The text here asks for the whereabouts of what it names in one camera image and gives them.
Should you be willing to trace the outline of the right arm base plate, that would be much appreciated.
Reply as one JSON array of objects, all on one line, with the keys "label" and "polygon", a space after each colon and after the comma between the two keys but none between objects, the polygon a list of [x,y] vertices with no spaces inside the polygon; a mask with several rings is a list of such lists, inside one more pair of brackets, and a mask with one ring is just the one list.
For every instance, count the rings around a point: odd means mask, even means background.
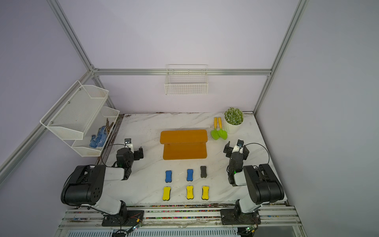
[{"label": "right arm base plate", "polygon": [[221,222],[223,225],[260,225],[261,219],[257,212],[243,213],[236,209],[221,209]]}]

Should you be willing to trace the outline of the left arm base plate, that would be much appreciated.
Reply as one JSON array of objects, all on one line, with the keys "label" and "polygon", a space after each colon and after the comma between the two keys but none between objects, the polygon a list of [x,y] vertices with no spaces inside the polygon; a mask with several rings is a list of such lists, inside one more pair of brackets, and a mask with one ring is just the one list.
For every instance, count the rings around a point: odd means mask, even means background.
[{"label": "left arm base plate", "polygon": [[143,210],[128,210],[117,215],[104,215],[102,227],[132,227],[141,223],[144,218]]}]

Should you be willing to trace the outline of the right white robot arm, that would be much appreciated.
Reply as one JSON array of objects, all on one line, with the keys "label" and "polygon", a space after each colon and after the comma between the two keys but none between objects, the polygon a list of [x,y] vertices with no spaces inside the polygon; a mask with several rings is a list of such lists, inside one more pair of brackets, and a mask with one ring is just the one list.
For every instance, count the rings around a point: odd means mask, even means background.
[{"label": "right white robot arm", "polygon": [[234,147],[227,143],[223,152],[229,158],[226,169],[229,183],[234,187],[246,186],[248,190],[247,196],[236,201],[236,214],[254,213],[265,204],[285,198],[282,184],[269,163],[244,164],[250,153],[244,141],[238,140]]}]

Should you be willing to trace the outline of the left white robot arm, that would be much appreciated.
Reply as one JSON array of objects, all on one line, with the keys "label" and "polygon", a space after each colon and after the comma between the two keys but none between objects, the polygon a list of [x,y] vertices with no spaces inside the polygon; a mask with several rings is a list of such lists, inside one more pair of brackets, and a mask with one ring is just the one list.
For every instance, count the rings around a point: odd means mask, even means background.
[{"label": "left white robot arm", "polygon": [[104,186],[112,181],[126,181],[132,173],[134,161],[144,158],[143,148],[132,151],[121,148],[116,153],[114,166],[77,166],[66,180],[61,202],[69,206],[88,206],[107,215],[127,217],[126,204],[106,194]]}]

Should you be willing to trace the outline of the blue eraser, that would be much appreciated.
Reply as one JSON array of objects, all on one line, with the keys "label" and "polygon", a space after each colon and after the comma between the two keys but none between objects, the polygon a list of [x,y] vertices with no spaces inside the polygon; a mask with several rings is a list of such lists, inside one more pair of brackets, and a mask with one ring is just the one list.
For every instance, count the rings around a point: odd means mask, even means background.
[{"label": "blue eraser", "polygon": [[186,180],[188,182],[192,182],[193,181],[193,169],[187,169],[187,178]]},{"label": "blue eraser", "polygon": [[200,177],[201,178],[206,178],[207,177],[207,167],[206,166],[201,166],[200,167]]},{"label": "blue eraser", "polygon": [[172,171],[171,170],[167,170],[165,172],[165,182],[166,183],[171,183],[172,182]]}]

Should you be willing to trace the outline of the yellow eraser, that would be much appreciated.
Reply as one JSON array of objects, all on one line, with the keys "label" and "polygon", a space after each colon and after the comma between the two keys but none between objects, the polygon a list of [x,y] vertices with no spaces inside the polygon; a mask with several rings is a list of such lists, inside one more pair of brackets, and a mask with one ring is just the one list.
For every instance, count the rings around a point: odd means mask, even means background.
[{"label": "yellow eraser", "polygon": [[209,186],[202,187],[202,200],[209,200]]},{"label": "yellow eraser", "polygon": [[163,188],[163,196],[162,200],[163,201],[169,201],[170,200],[170,193],[171,193],[171,187],[166,186]]},{"label": "yellow eraser", "polygon": [[193,186],[187,186],[187,187],[186,187],[186,192],[187,192],[187,194],[186,194],[186,198],[187,198],[188,200],[194,198],[194,194],[193,194]]}]

